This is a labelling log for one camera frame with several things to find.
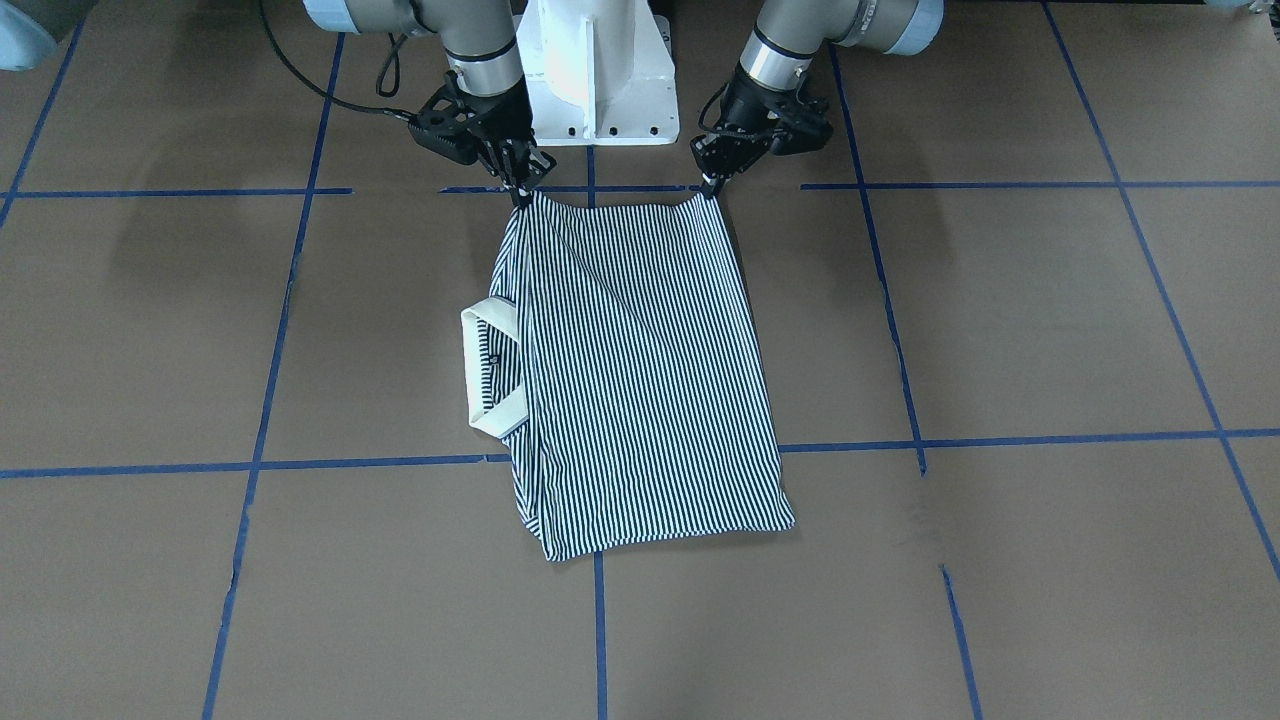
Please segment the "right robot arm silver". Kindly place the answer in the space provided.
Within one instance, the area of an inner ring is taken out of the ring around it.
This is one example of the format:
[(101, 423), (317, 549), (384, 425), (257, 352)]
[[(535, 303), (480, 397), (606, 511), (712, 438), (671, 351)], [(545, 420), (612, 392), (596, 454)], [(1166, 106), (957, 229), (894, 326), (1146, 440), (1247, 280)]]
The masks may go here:
[(385, 35), (385, 70), (398, 70), (401, 47), (411, 38), (442, 41), (448, 69), (444, 85), (417, 111), (338, 99), (312, 82), (284, 53), (268, 5), (252, 3), (261, 38), (242, 38), (228, 56), (248, 63), (269, 49), (302, 87), (334, 108), (399, 122), (413, 141), (457, 164), (479, 164), (526, 208), (556, 160), (536, 143), (532, 101), (520, 56), (517, 24), (507, 1), (308, 1), (311, 22), (339, 35)]

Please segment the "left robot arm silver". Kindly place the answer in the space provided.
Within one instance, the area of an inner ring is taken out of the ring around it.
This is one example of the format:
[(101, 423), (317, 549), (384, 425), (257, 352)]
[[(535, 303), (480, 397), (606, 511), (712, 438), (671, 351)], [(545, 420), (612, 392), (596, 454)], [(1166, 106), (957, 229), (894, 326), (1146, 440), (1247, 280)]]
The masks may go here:
[(717, 199), (765, 155), (822, 150), (833, 133), (829, 104), (810, 91), (809, 70), (824, 45), (914, 56), (945, 18), (942, 1), (765, 1), (732, 76), (704, 104), (692, 159), (698, 192)]

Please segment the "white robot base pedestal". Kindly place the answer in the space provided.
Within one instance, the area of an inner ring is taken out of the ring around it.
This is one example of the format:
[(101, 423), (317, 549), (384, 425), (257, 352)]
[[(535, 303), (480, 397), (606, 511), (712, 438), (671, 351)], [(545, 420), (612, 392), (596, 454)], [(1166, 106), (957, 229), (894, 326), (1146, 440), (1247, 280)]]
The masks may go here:
[(518, 50), (539, 146), (666, 146), (680, 136), (675, 60), (646, 1), (529, 1)]

